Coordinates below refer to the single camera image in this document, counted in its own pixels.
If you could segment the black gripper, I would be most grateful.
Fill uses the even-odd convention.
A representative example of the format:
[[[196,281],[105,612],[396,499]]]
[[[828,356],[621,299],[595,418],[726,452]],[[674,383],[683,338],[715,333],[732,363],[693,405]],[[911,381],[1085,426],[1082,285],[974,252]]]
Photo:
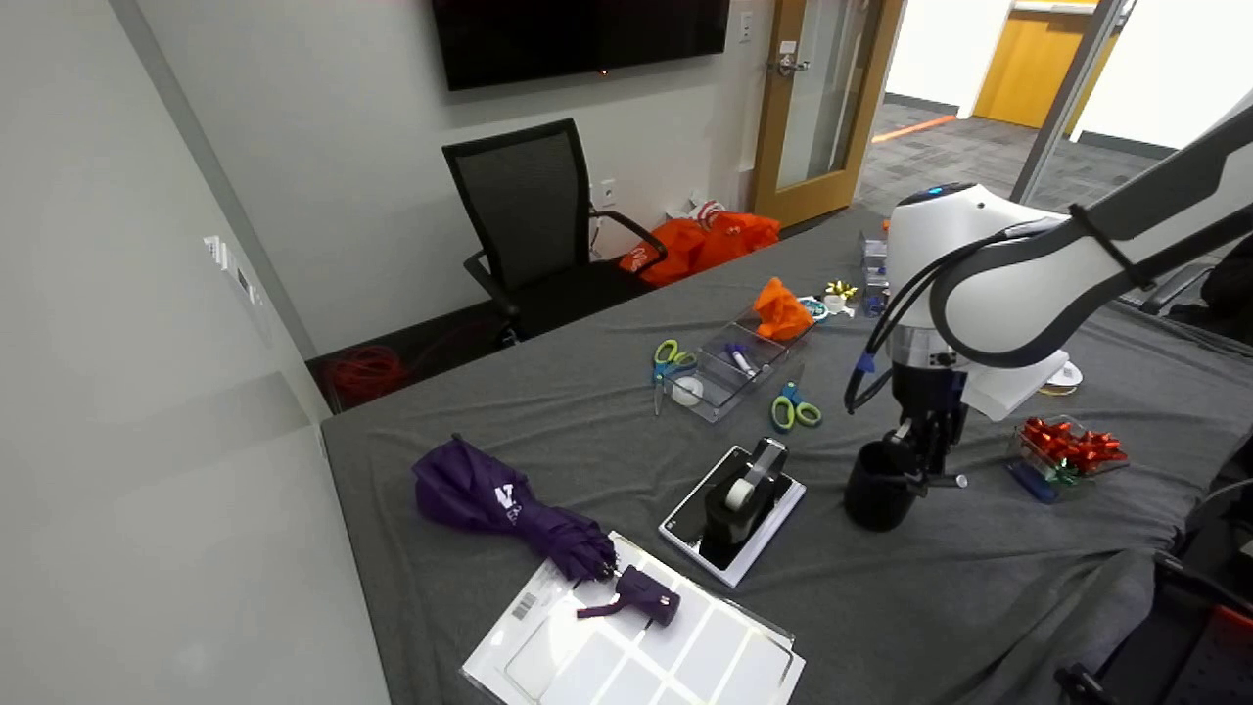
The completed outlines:
[[[898,363],[892,401],[902,405],[902,422],[892,432],[892,444],[922,457],[944,457],[966,422],[963,388],[966,376],[954,368]]]

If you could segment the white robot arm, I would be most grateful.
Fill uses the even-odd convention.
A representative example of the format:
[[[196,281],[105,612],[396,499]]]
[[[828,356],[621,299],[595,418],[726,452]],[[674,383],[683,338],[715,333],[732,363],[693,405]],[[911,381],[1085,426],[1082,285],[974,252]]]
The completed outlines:
[[[1005,418],[1066,363],[1066,339],[1111,299],[1151,289],[1253,219],[1253,103],[1133,176],[1042,210],[983,183],[911,192],[890,210],[890,309],[867,362],[890,354],[892,388],[936,383],[903,418],[970,409]]]

